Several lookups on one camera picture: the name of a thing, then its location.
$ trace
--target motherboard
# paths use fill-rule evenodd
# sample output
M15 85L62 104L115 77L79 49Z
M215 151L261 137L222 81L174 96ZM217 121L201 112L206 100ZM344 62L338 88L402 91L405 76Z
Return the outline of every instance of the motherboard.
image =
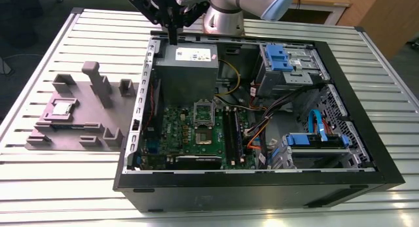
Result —
M143 169L255 169L255 153L242 144L245 110L197 103L166 107L163 117L162 137L146 141Z

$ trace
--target gray floor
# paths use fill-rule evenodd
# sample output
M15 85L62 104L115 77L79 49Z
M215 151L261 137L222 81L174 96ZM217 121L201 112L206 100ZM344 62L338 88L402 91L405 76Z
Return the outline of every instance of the gray floor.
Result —
M127 0L65 0L63 3L57 3L55 0L41 0L41 3L45 8L45 16L33 19L39 35L38 44L30 48L18 49L0 38L0 56L3 58L27 53L43 55L74 7L134 11ZM15 73L11 76L0 75L0 121L21 94L39 61L41 57L38 56L19 56L7 60ZM410 49L408 45L392 60L392 64L414 94L419 97L419 51Z

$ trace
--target open computer tower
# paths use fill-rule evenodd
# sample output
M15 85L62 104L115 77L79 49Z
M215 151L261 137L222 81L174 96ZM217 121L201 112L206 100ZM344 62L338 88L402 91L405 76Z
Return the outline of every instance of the open computer tower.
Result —
M139 211L329 207L402 183L326 42L153 32L114 185Z

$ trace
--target metal slotted table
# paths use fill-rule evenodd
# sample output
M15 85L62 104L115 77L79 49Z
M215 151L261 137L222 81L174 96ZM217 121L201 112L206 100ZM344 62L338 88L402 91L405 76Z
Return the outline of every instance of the metal slotted table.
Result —
M249 36L326 41L381 134L406 184L318 209L139 213L113 183L117 152L29 151L58 73L87 80L101 62L109 80L141 81L150 31L137 12L75 9L0 126L0 223L55 226L408 226L419 223L419 104L369 36L353 27L246 20ZM198 20L189 32L202 32Z

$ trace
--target ram slot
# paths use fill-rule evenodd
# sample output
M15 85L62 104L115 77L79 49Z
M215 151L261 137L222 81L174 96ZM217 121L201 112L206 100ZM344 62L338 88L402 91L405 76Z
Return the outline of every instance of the ram slot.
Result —
M234 128L234 138L235 138L235 152L237 152L237 160L243 163L245 162L245 154L243 154L243 144L242 144L242 132L241 132L241 120L238 114L238 108L235 108L233 113L233 125Z
M226 144L226 162L230 165L237 164L235 159L235 149L234 149L234 143L235 138L233 135L233 129L231 129L231 121L230 121L230 110L226 109L223 111L223 129L225 129L225 144Z

